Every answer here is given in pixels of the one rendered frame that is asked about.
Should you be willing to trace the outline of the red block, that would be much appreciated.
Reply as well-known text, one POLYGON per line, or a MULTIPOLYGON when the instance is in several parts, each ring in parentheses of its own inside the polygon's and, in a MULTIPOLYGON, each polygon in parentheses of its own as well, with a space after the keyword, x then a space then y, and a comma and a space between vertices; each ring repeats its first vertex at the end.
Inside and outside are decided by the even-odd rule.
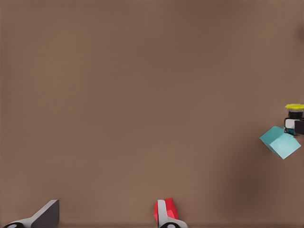
MULTIPOLYGON (((178 219, 178 213, 177 213, 176 207, 174 205, 173 199, 167 198, 164 201, 166 204, 167 215, 170 218, 178 219)), ((155 202, 155 204, 154 204, 154 213, 153 214, 156 219, 156 222, 158 222, 158 202, 155 202)))

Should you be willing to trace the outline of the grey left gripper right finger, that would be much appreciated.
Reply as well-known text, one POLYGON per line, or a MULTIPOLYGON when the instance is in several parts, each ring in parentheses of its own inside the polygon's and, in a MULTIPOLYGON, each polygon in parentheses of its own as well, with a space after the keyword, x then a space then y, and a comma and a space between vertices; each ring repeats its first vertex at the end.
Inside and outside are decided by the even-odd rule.
POLYGON ((188 228, 186 222, 179 219, 170 218, 167 215, 166 204, 164 199, 163 200, 159 199, 157 200, 157 202, 158 202, 158 222, 157 222, 158 228, 188 228))

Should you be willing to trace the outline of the yellow capped bottle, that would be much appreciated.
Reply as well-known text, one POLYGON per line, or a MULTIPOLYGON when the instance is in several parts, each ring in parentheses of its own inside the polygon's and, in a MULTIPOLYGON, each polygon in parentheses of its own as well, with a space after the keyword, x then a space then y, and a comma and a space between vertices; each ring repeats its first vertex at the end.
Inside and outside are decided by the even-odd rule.
POLYGON ((293 136, 304 135, 304 104, 287 104, 288 117, 284 120, 284 132, 293 136))

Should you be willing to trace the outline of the teal box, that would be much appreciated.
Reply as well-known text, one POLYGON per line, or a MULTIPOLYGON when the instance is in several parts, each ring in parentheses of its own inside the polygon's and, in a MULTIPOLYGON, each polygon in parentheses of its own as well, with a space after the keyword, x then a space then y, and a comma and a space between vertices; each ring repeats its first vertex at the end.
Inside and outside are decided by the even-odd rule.
POLYGON ((273 126, 259 139, 281 159, 287 158, 301 147, 300 143, 292 135, 285 133, 284 129, 278 126, 273 126))

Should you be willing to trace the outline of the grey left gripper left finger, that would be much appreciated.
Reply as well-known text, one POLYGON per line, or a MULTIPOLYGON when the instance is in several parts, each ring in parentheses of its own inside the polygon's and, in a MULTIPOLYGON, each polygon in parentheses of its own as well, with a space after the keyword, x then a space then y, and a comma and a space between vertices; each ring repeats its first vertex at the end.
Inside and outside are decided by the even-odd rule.
POLYGON ((13 221, 3 228, 57 228, 59 224, 59 200, 52 199, 33 216, 13 221))

